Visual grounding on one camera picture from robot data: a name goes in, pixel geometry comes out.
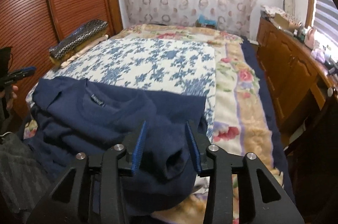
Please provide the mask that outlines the person left hand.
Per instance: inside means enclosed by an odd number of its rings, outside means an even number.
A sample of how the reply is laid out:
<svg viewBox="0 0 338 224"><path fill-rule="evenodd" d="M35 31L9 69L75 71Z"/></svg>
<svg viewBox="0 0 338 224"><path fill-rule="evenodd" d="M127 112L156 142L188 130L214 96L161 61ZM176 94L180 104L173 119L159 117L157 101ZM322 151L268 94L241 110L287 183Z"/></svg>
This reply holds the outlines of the person left hand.
<svg viewBox="0 0 338 224"><path fill-rule="evenodd" d="M5 90L0 92L1 99L3 97L7 97L6 98L6 110L7 111L10 111L12 109L13 102L18 97L16 94L17 91L18 91L18 87L16 85L12 85L11 87L8 87Z"/></svg>

